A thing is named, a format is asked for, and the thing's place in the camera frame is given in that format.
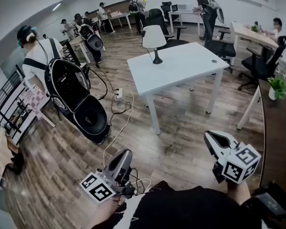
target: white cube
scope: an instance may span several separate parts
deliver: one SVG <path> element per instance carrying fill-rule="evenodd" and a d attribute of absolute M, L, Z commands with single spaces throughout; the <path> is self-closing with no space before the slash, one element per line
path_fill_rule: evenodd
<path fill-rule="evenodd" d="M 222 175 L 240 184 L 255 172 L 260 159 L 261 155 L 250 144 L 241 143 L 226 157 Z"/>

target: white pot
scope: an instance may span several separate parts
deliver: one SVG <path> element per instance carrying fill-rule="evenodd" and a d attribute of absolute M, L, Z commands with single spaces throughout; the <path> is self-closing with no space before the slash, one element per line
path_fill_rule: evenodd
<path fill-rule="evenodd" d="M 270 97 L 271 100 L 275 100 L 276 99 L 275 94 L 276 94 L 276 92 L 275 92 L 275 90 L 271 86 L 270 90 L 269 90 L 269 97 Z"/>

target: ceiling light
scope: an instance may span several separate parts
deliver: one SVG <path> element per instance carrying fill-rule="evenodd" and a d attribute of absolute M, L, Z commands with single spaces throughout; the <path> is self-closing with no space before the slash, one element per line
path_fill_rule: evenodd
<path fill-rule="evenodd" d="M 57 4 L 57 5 L 55 6 L 55 8 L 52 9 L 52 11 L 56 10 L 56 9 L 59 7 L 59 5 L 61 5 L 61 3 Z"/>

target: table lamp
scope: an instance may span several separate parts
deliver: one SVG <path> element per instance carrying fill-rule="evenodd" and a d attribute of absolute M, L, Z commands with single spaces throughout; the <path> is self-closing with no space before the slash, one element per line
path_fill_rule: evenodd
<path fill-rule="evenodd" d="M 153 63 L 162 63 L 163 60 L 159 58 L 157 48 L 166 45 L 166 39 L 163 35 L 161 27 L 159 25 L 150 25 L 144 27 L 142 37 L 142 46 L 144 48 L 154 48 L 155 58 L 153 60 Z"/>

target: power socket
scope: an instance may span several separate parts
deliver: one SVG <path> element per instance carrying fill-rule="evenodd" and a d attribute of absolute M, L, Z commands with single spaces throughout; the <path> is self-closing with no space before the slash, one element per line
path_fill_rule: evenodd
<path fill-rule="evenodd" d="M 120 100 L 121 98 L 123 97 L 123 89 L 122 88 L 119 88 L 116 92 L 116 97 L 115 99 L 118 101 Z"/>

